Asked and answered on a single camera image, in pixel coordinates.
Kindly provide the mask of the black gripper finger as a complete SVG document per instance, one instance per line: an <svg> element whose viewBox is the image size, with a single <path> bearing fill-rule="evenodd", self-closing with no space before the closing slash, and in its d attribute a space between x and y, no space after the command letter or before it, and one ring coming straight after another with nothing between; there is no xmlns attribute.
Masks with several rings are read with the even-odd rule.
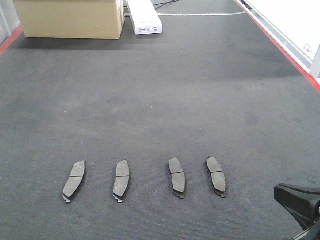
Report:
<svg viewBox="0 0 320 240"><path fill-rule="evenodd" d="M320 220L320 189L280 183L274 187L274 199L299 223L303 230Z"/></svg>

